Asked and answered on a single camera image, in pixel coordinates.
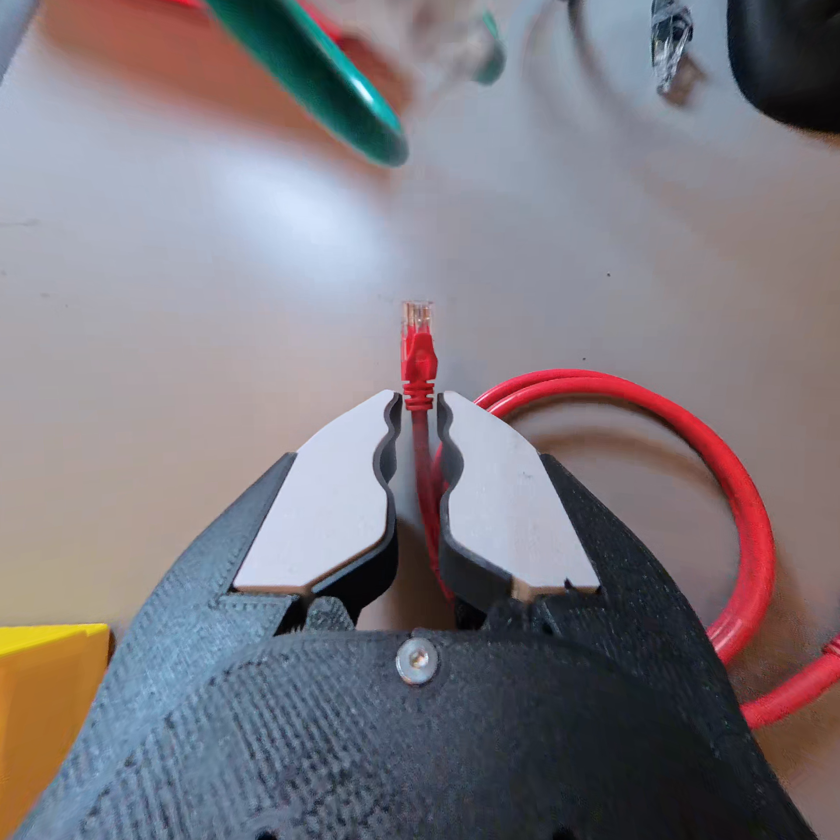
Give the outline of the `black mesh chair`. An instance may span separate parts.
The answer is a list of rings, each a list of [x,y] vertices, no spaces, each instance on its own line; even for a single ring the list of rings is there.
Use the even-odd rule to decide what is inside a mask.
[[[728,1],[727,31],[749,103],[776,122],[839,133],[838,1]]]

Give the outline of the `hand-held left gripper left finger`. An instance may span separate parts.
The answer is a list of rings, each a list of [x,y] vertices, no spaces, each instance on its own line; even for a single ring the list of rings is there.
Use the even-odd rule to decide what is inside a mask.
[[[403,399],[383,390],[290,454],[288,470],[233,579],[234,592],[339,600],[357,623],[398,568],[396,440]]]

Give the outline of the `yellow plastic bin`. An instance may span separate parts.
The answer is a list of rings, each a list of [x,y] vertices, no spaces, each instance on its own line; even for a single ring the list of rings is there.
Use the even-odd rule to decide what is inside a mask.
[[[111,636],[104,623],[1,628],[1,838],[18,829],[76,740]]]

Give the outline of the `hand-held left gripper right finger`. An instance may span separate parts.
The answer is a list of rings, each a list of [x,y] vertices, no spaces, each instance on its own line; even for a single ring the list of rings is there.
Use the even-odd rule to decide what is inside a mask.
[[[446,489],[439,502],[438,567],[463,603],[488,613],[601,581],[539,451],[454,391],[437,400]]]

